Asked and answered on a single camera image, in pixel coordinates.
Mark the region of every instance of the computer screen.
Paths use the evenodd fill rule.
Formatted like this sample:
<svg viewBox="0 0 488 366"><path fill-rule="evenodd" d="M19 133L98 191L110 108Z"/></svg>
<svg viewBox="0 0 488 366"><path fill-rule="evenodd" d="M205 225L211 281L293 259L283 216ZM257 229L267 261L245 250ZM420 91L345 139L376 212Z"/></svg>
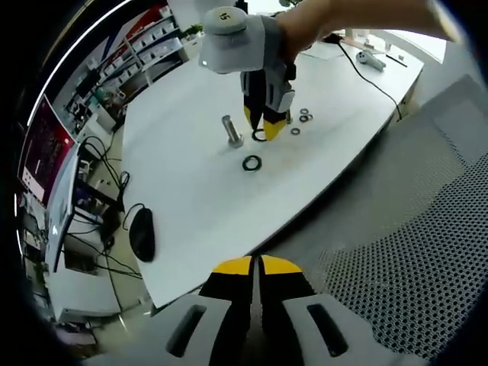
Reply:
<svg viewBox="0 0 488 366"><path fill-rule="evenodd" d="M74 143L44 95L24 140L18 177L45 207L59 168Z"/></svg>
<svg viewBox="0 0 488 366"><path fill-rule="evenodd" d="M47 248L44 261L50 272L56 272L63 242L75 215L73 195L79 168L79 145L75 144L66 154L47 205Z"/></svg>

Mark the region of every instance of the human arm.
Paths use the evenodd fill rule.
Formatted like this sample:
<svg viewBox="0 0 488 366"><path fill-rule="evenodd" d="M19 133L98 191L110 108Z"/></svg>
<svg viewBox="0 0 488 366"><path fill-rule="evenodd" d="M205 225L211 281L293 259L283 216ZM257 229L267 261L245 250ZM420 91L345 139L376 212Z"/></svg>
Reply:
<svg viewBox="0 0 488 366"><path fill-rule="evenodd" d="M448 38L427 0L304 0L277 16L284 55L294 59L322 35L343 28L398 29Z"/></svg>

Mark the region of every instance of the desk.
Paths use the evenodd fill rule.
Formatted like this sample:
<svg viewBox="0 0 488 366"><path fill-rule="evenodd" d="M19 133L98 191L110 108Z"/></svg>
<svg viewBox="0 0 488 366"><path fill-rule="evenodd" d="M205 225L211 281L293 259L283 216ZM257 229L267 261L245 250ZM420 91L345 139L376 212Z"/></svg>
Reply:
<svg viewBox="0 0 488 366"><path fill-rule="evenodd" d="M139 267L157 307L202 284L221 261L252 252L286 226L390 120L393 102L362 80L337 46L313 47L335 57L298 56L294 122L270 143L251 139L239 75L213 74L196 60L129 105L122 166L132 178L124 203L128 208L142 202L153 212L156 257ZM358 50L345 48L355 59ZM387 64L384 72L357 67L400 103L422 63L406 55L406 68L379 58ZM314 119L301 124L301 108ZM225 114L244 135L240 149L227 145ZM292 127L301 134L291 135ZM244 172L242 161L252 154L262 158L262 169Z"/></svg>

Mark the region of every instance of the washer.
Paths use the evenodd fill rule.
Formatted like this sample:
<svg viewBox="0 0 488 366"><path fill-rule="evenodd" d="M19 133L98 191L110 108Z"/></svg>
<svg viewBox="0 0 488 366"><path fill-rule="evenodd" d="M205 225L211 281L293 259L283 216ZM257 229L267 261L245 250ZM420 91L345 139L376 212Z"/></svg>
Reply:
<svg viewBox="0 0 488 366"><path fill-rule="evenodd" d="M312 120L313 119L313 115L312 114L303 114L300 116L300 122L303 124L305 122L308 122L309 120Z"/></svg>
<svg viewBox="0 0 488 366"><path fill-rule="evenodd" d="M250 168L247 166L247 163L250 162L251 160L255 160L256 161L256 166L254 168ZM244 159L244 161L242 162L242 168L246 171L246 172L257 172L260 168L262 167L262 160L259 156L257 155L249 155L247 158Z"/></svg>
<svg viewBox="0 0 488 366"><path fill-rule="evenodd" d="M256 136L258 132L265 132L265 131L262 128L256 128L254 131L252 131L252 139L259 143L265 143L267 141L266 138L260 139L259 137Z"/></svg>

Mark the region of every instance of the black cable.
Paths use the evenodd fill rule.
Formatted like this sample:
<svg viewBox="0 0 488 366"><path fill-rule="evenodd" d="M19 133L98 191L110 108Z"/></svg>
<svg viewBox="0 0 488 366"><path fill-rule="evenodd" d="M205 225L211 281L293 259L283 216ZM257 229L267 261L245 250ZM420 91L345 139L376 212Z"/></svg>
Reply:
<svg viewBox="0 0 488 366"><path fill-rule="evenodd" d="M93 145L88 141L90 138L96 139L97 141L100 142L104 150L103 154L95 145ZM105 150L103 142L97 136L88 136L86 139L84 139L82 142L82 147L84 146L91 146L92 149L99 155L101 162L105 165L105 168L107 168L108 173L110 174L110 176L115 182L115 185L119 189L119 194L117 196L116 201L119 203L120 206L123 207L124 203L122 198L124 196L125 188L129 184L130 174L128 172L123 171L120 173L120 175L117 175L117 170L112 166L112 164L108 162L107 150Z"/></svg>
<svg viewBox="0 0 488 366"><path fill-rule="evenodd" d="M76 217L73 217L73 221L76 221L77 223L86 223L87 225L101 225L100 223L93 223L91 221L77 220Z"/></svg>
<svg viewBox="0 0 488 366"><path fill-rule="evenodd" d="M366 79L358 70L358 68L356 67L356 65L354 64L354 61L352 61L351 57L348 55L348 53L344 50L344 47L340 44L340 42L337 42L337 45L340 47L340 49L342 50L342 52L345 54L345 56L348 58L349 62L351 63L352 67L354 67L354 70L356 70L357 74L361 77L361 79L365 80L366 82L368 82L369 84L373 85L376 89L378 89L380 92L382 92L383 94L385 94L389 99L391 99L393 101L393 103L395 104L395 108L396 108L396 112L398 113L398 116L400 117L400 119L402 119L402 113L400 112L400 107L398 107L398 104L397 104L397 101L395 101L395 99L393 99L391 97L391 95L389 95L388 93L386 93L382 88L380 88L378 85L374 84L371 80L368 80Z"/></svg>
<svg viewBox="0 0 488 366"><path fill-rule="evenodd" d="M98 230L98 226L94 227L93 229L91 229L89 231L85 231L83 233L68 233L68 234L71 236L73 236L73 235L85 235L85 234L93 233L94 231L97 231L97 230Z"/></svg>
<svg viewBox="0 0 488 366"><path fill-rule="evenodd" d="M128 268L130 269L134 275L137 275L137 276L142 276L139 272L135 271L132 267L130 267L129 265L126 265L120 261L118 261L117 259L115 259L114 257L112 257L111 255L109 255L108 253L106 253L106 251L104 250L103 252L100 252L95 246L93 246L92 244L90 244L89 242L86 242L85 240L83 239L80 239L80 238L77 238L80 242L82 242L83 244L85 244L86 246L89 246L90 248L92 248L93 250L95 250L99 255L105 255L105 257L107 258L107 264L108 264L108 258L112 259L114 262L118 263L119 265L125 267L125 268Z"/></svg>
<svg viewBox="0 0 488 366"><path fill-rule="evenodd" d="M123 276L127 276L127 277L132 277L132 278L137 278L138 280L142 280L143 279L142 277L136 276L133 273L125 272L125 271L121 271L121 270L113 269L113 268L109 268L109 267L104 267L103 265L95 265L95 267L96 268L101 268L101 269L106 269L109 272L117 273L119 275L123 275Z"/></svg>
<svg viewBox="0 0 488 366"><path fill-rule="evenodd" d="M95 145L93 145L92 143L85 143L84 142L82 145L83 146L91 146L92 149L97 152L97 154L100 156L100 161L103 162L103 164L105 165L105 168L107 168L107 170L108 170L108 173L111 175L112 179L114 180L115 185L117 186L117 188L119 188L120 187L120 179L117 176L117 171L109 162L105 161L103 154L100 152L100 150Z"/></svg>

